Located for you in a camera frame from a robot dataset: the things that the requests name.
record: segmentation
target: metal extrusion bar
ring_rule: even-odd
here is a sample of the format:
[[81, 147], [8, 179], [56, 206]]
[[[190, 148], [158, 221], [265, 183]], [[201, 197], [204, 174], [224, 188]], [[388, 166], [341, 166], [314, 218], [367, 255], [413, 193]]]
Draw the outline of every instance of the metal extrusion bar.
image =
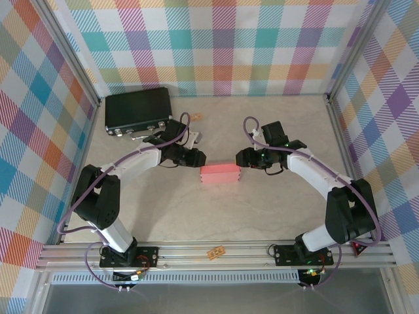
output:
[[68, 62], [72, 72], [75, 74], [77, 80], [80, 82], [84, 91], [90, 98], [90, 101], [99, 107], [100, 96], [96, 92], [93, 84], [90, 82], [84, 67], [73, 50], [71, 43], [65, 35], [60, 23], [57, 21], [50, 5], [46, 0], [31, 0], [31, 2], [41, 17], [41, 20], [51, 33], [54, 42], [57, 44], [65, 60]]
[[[159, 247], [157, 268], [150, 271], [165, 270], [289, 270], [306, 269], [306, 266], [275, 266], [274, 259], [268, 255], [271, 244], [291, 245], [294, 241], [186, 241], [186, 242], [146, 242], [141, 246]], [[85, 270], [84, 252], [89, 243], [64, 243], [46, 245], [38, 261], [39, 271], [81, 271]], [[222, 245], [226, 253], [215, 260], [209, 260], [207, 252]], [[335, 261], [338, 251], [332, 249]], [[88, 263], [94, 270], [99, 269], [99, 248], [89, 252]], [[370, 247], [360, 257], [355, 257], [350, 245], [342, 246], [341, 268], [386, 268], [395, 267], [395, 259], [387, 242]]]
[[348, 149], [348, 144], [345, 141], [342, 126], [340, 125], [338, 115], [335, 111], [335, 107], [333, 106], [333, 102], [327, 95], [323, 95], [323, 100], [325, 102], [327, 114], [329, 115], [330, 122], [332, 124], [333, 133], [335, 134], [336, 141], [338, 143], [338, 148], [340, 155], [342, 156], [342, 162], [344, 164], [346, 174], [351, 178], [360, 179], [355, 171], [354, 163]]

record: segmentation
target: plaid fabric backdrop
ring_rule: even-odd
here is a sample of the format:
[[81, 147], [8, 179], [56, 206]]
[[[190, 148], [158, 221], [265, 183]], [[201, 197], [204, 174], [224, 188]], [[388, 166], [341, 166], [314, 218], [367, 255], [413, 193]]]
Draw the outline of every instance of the plaid fabric backdrop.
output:
[[173, 96], [322, 94], [355, 8], [368, 3], [49, 1], [105, 96], [157, 86]]
[[364, 9], [364, 12], [361, 15], [361, 18], [358, 21], [358, 24], [355, 27], [354, 32], [352, 33], [352, 36], [350, 40], [348, 41], [348, 44], [346, 45], [343, 54], [341, 55], [339, 62], [335, 68], [335, 71], [333, 72], [332, 79], [330, 80], [329, 84], [327, 85], [326, 92], [330, 93], [333, 87], [333, 84], [336, 82], [337, 77], [340, 74], [340, 70], [342, 69], [343, 65], [346, 63], [346, 60], [348, 59], [349, 55], [352, 52], [352, 47], [355, 43], [355, 40], [357, 39], [358, 35], [361, 33], [362, 27], [365, 25], [365, 22], [368, 20], [368, 17], [376, 4], [377, 0], [368, 0], [368, 4]]
[[0, 313], [21, 313], [90, 128], [93, 105], [29, 0], [0, 1]]
[[373, 187], [419, 313], [419, 1], [393, 1], [357, 62], [337, 110], [355, 167]]

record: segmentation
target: purple cable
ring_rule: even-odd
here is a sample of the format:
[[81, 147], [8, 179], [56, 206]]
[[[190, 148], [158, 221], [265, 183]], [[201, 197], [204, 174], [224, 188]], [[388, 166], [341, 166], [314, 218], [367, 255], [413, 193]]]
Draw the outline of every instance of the purple cable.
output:
[[[94, 246], [94, 245], [96, 245], [96, 244], [98, 244], [98, 245], [103, 245], [103, 243], [102, 242], [93, 242], [92, 244], [90, 244], [88, 247], [87, 247], [87, 250], [86, 250], [86, 252], [84, 252], [84, 263], [86, 264], [86, 268], [87, 268], [87, 270], [89, 271], [89, 273], [93, 276], [93, 278], [94, 279], [96, 279], [97, 281], [99, 281], [101, 284], [103, 284], [103, 285], [105, 285], [105, 286], [107, 286], [108, 288], [111, 288], [111, 289], [113, 289], [113, 290], [118, 290], [119, 291], [119, 288], [118, 287], [116, 287], [116, 286], [114, 286], [114, 285], [111, 285], [111, 284], [109, 284], [109, 283], [106, 283], [105, 281], [103, 281], [102, 279], [100, 279], [93, 271], [92, 271], [92, 268], [90, 268], [90, 265], [89, 265], [89, 263], [88, 263], [88, 261], [87, 261], [87, 255], [88, 255], [88, 253], [89, 253], [89, 251], [90, 251], [90, 249]], [[128, 292], [128, 290], [126, 289], [126, 288], [122, 288], [121, 289], [121, 291], [126, 291], [126, 292]], [[134, 290], [134, 289], [130, 289], [130, 292], [135, 292], [136, 294], [138, 294], [138, 295], [140, 295], [147, 303], [148, 303], [148, 301], [149, 301], [149, 299], [144, 295], [144, 294], [142, 294], [140, 291], [136, 291], [136, 290]]]
[[70, 209], [68, 210], [68, 212], [65, 213], [65, 215], [63, 216], [63, 218], [60, 220], [60, 222], [57, 225], [57, 232], [59, 234], [71, 234], [73, 232], [77, 232], [77, 231], [81, 231], [81, 230], [93, 230], [95, 231], [103, 240], [103, 243], [107, 243], [107, 240], [105, 239], [105, 237], [102, 235], [102, 233], [95, 227], [93, 226], [83, 226], [83, 227], [78, 227], [72, 230], [63, 230], [64, 227], [64, 223], [65, 221], [71, 216], [72, 212], [74, 212], [74, 210], [77, 208], [77, 206], [80, 205], [80, 203], [87, 197], [87, 195], [94, 189], [94, 187], [109, 173], [111, 172], [114, 168], [116, 168], [118, 165], [120, 165], [123, 161], [129, 159], [130, 157], [139, 154], [140, 152], [145, 152], [146, 150], [151, 150], [154, 148], [161, 148], [161, 147], [165, 147], [168, 146], [170, 144], [173, 144], [174, 142], [177, 142], [178, 140], [180, 140], [186, 133], [186, 131], [189, 129], [189, 124], [191, 123], [191, 116], [189, 115], [189, 113], [182, 113], [180, 121], [182, 121], [182, 118], [184, 116], [187, 116], [188, 121], [187, 121], [187, 125], [186, 128], [174, 139], [172, 139], [171, 141], [168, 141], [166, 143], [162, 143], [162, 144], [158, 144], [155, 146], [149, 146], [149, 147], [144, 147], [140, 150], [135, 150], [125, 156], [123, 156], [122, 158], [118, 159], [113, 166], [109, 167], [108, 169], [106, 169], [88, 188], [86, 191], [84, 191], [84, 193], [82, 194], [82, 196], [73, 204], [73, 206], [70, 207]]
[[294, 150], [294, 149], [290, 149], [290, 148], [271, 147], [271, 146], [264, 145], [262, 143], [257, 142], [247, 132], [246, 123], [250, 119], [252, 119], [253, 121], [256, 122], [256, 130], [259, 129], [259, 121], [255, 117], [253, 117], [253, 116], [248, 116], [243, 121], [243, 130], [244, 130], [244, 133], [246, 134], [247, 138], [250, 140], [250, 142], [252, 144], [256, 144], [256, 145], [258, 145], [260, 147], [271, 149], [271, 150], [280, 150], [280, 151], [284, 151], [284, 152], [292, 152], [292, 153], [298, 154], [298, 155], [300, 155], [300, 156], [302, 156], [304, 158], [307, 158], [307, 159], [313, 161], [316, 165], [318, 165], [320, 168], [322, 168], [324, 171], [326, 171], [328, 174], [330, 174], [333, 178], [335, 178], [335, 180], [338, 180], [344, 186], [346, 186], [347, 188], [349, 188], [351, 190], [351, 192], [354, 193], [356, 195], [356, 197], [361, 201], [361, 203], [365, 206], [365, 208], [367, 209], [368, 213], [370, 214], [372, 220], [374, 221], [375, 229], [376, 229], [376, 232], [377, 232], [377, 237], [376, 237], [376, 239], [373, 242], [370, 242], [370, 243], [366, 243], [366, 242], [362, 242], [362, 241], [358, 241], [358, 240], [352, 240], [352, 242], [355, 242], [355, 243], [360, 244], [360, 245], [364, 245], [366, 247], [374, 246], [374, 245], [377, 245], [377, 244], [380, 243], [380, 239], [381, 239], [381, 227], [380, 227], [380, 223], [378, 222], [378, 219], [375, 216], [374, 211], [371, 208], [371, 206], [367, 203], [367, 201], [365, 200], [365, 198], [352, 185], [350, 185], [349, 183], [347, 183], [345, 180], [341, 179], [334, 171], [332, 171], [331, 169], [329, 169], [321, 161], [319, 161], [319, 160], [311, 157], [308, 154], [305, 154], [303, 152], [300, 152], [300, 151]]

